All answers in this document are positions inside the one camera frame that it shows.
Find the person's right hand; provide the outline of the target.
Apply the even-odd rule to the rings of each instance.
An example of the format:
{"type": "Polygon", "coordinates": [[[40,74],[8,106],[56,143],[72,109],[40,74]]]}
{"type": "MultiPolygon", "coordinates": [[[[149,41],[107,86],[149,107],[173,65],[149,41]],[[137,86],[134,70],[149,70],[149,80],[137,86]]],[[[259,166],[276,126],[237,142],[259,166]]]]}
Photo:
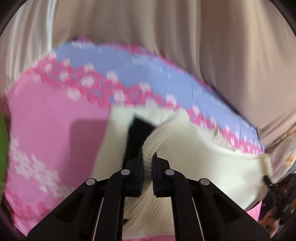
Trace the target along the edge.
{"type": "Polygon", "coordinates": [[[267,212],[267,214],[263,217],[263,219],[259,220],[259,224],[265,227],[268,231],[276,230],[279,228],[279,220],[273,217],[274,210],[271,209],[267,212]]]}

